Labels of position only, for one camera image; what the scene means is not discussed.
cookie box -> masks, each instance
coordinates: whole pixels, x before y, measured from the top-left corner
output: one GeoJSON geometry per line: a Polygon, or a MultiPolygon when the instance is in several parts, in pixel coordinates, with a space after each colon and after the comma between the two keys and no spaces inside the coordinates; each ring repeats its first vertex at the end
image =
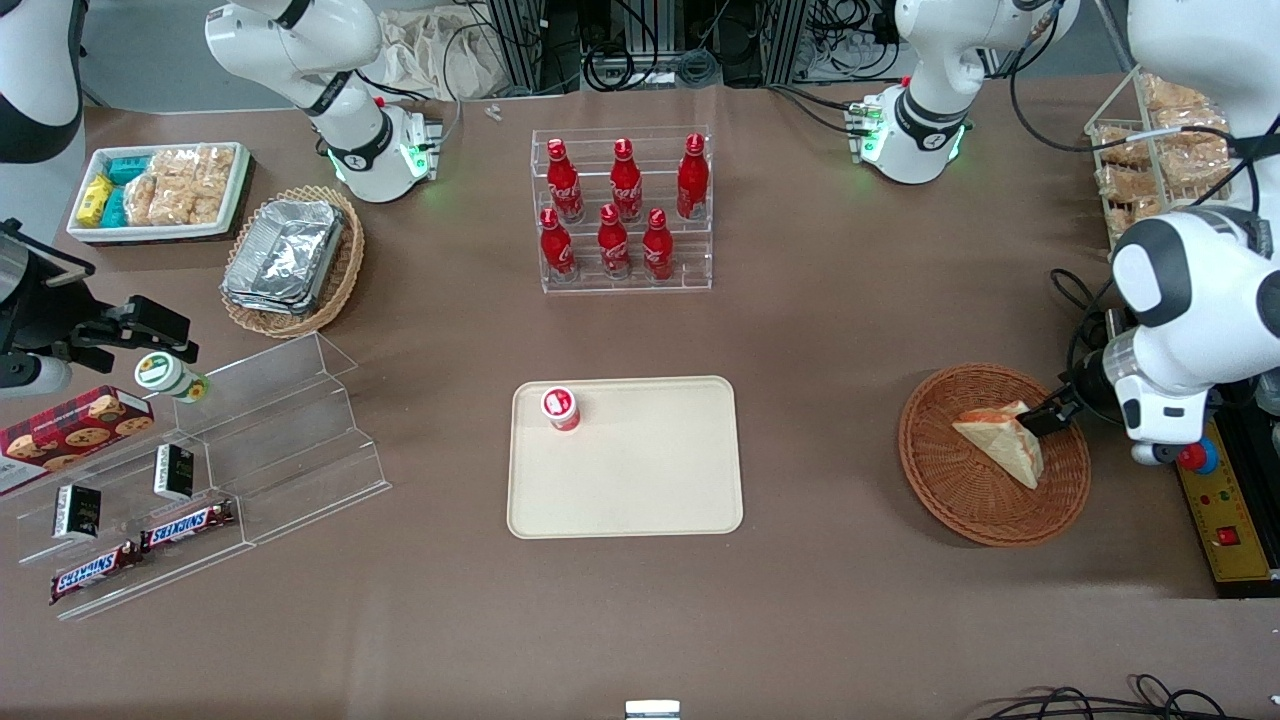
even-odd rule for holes
{"type": "Polygon", "coordinates": [[[155,424],[151,405],[101,386],[0,432],[0,495],[155,424]]]}
{"type": "Polygon", "coordinates": [[[116,158],[134,158],[141,155],[155,155],[160,150],[195,150],[198,143],[189,145],[140,145],[134,147],[104,147],[95,150],[88,159],[88,168],[84,170],[84,179],[81,181],[79,191],[76,193],[76,202],[72,213],[67,218],[67,234],[84,242],[86,245],[146,245],[154,242],[180,242],[191,238],[219,236],[232,227],[236,218],[236,208],[239,205],[241,188],[244,184],[244,176],[248,173],[250,152],[239,142],[211,142],[236,150],[236,159],[232,160],[230,177],[227,181],[227,190],[223,192],[223,204],[218,210],[218,220],[212,223],[186,224],[186,225],[134,225],[123,228],[88,228],[76,219],[74,209],[88,191],[90,183],[99,173],[105,173],[111,160],[116,158]]]}

round wicker basket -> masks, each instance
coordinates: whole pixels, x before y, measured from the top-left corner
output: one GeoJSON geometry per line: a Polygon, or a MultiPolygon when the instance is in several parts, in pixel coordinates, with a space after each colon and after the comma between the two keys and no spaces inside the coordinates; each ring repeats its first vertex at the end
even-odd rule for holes
{"type": "MultiPolygon", "coordinates": [[[[360,263],[365,259],[365,231],[360,227],[360,218],[356,215],[356,209],[351,206],[351,201],[328,187],[306,186],[285,190],[271,200],[324,200],[342,208],[342,211],[346,214],[346,225],[342,228],[342,237],[338,240],[340,245],[337,252],[334,252],[333,264],[329,265],[329,275],[325,278],[324,290],[320,292],[320,305],[316,310],[307,315],[264,313],[261,310],[241,307],[227,300],[225,296],[223,297],[223,305],[237,325],[268,337],[287,340],[325,327],[342,311],[343,305],[351,297],[351,291],[356,287],[360,263]]],[[[257,214],[265,206],[266,202],[260,205],[257,210],[253,210],[253,214],[241,227],[239,234],[236,236],[236,245],[232,246],[230,258],[227,260],[228,266],[236,260],[236,254],[239,252],[250,225],[253,224],[257,214]]]]}
{"type": "Polygon", "coordinates": [[[951,423],[968,410],[1028,405],[1048,396],[1034,379],[1000,365],[956,365],[915,388],[897,432],[911,489],[946,527],[988,546],[1039,544],[1075,521],[1089,495],[1089,452],[1079,428],[1041,438],[1044,474],[1027,488],[951,423]]]}

brown table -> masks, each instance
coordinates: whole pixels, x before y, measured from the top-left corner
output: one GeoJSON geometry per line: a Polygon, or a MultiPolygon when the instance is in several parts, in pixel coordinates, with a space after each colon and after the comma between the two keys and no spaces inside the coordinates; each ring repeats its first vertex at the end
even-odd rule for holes
{"type": "MultiPolygon", "coordinates": [[[[1115,79],[1028,82],[1027,106],[1073,138],[1115,79]]],[[[1274,714],[1276,603],[1208,600],[1172,473],[1134,465],[1116,429],[1085,421],[1088,506],[1033,550],[961,541],[902,478],[911,388],[972,360],[1052,383],[1078,316],[1046,273],[1106,273],[1088,156],[1037,145],[1001,86],[924,187],[851,165],[836,133],[763,91],[502,108],[500,124],[467,108],[438,182],[360,205],[369,255],[326,333],[361,364],[355,413],[394,489],[79,624],[54,619],[45,578],[0,564],[0,715],[563,720],[675,697],[695,719],[959,719],[1030,685],[1129,697],[1137,671],[1274,714]],[[530,131],[695,122],[717,142],[716,288],[544,297],[530,131]],[[737,532],[507,532],[517,386],[703,373],[736,388],[737,532]]],[[[255,205],[334,182],[297,111],[91,111],[88,127],[91,147],[244,142],[255,205]]],[[[223,311],[227,250],[81,254],[100,264],[99,297],[145,292],[189,315],[211,369],[271,343],[223,311]]],[[[137,359],[118,355],[122,370],[137,359]]]]}

snickers bar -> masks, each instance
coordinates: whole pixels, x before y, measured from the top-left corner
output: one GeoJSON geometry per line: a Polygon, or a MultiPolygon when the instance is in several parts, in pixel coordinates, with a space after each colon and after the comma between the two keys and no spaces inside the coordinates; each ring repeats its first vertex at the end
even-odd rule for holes
{"type": "Polygon", "coordinates": [[[111,552],[91,560],[74,570],[56,575],[50,588],[49,605],[138,562],[142,562],[142,550],[138,547],[138,543],[124,541],[120,543],[120,547],[111,552]]]}
{"type": "Polygon", "coordinates": [[[236,519],[232,514],[232,500],[224,500],[216,505],[196,510],[191,515],[184,515],[165,523],[151,530],[142,530],[142,552],[151,552],[156,546],[166,542],[178,542],[196,533],[225,525],[236,519]]]}

red bottle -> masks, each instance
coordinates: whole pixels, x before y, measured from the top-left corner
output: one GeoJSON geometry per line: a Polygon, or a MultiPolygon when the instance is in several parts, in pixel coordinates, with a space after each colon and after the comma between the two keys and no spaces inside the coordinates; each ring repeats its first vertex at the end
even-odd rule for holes
{"type": "Polygon", "coordinates": [[[613,186],[613,204],[623,223],[640,219],[644,200],[640,193],[640,168],[631,156],[631,141],[622,137],[613,143],[613,170],[609,173],[613,186]]]}
{"type": "Polygon", "coordinates": [[[604,274],[609,279],[625,281],[631,274],[631,258],[627,256],[627,228],[618,222],[618,206],[605,202],[600,208],[600,259],[604,261],[604,274]]]}
{"type": "Polygon", "coordinates": [[[547,141],[547,156],[552,163],[547,168],[547,184],[552,190],[552,202],[566,223],[576,223],[585,214],[582,210],[582,184],[577,181],[577,168],[568,159],[564,141],[547,141]]]}
{"type": "Polygon", "coordinates": [[[680,161],[680,170],[676,173],[676,186],[680,188],[676,196],[676,213],[686,220],[701,220],[707,218],[707,183],[712,172],[707,167],[707,138],[700,133],[692,133],[685,138],[685,159],[680,161]]]}
{"type": "Polygon", "coordinates": [[[652,282],[671,279],[673,246],[667,229],[667,214],[660,208],[649,210],[649,229],[644,233],[644,269],[652,282]]]}
{"type": "Polygon", "coordinates": [[[550,268],[552,281],[558,283],[576,281],[577,263],[573,260],[568,231],[559,224],[559,217],[550,208],[543,210],[539,219],[543,225],[543,256],[550,268]]]}

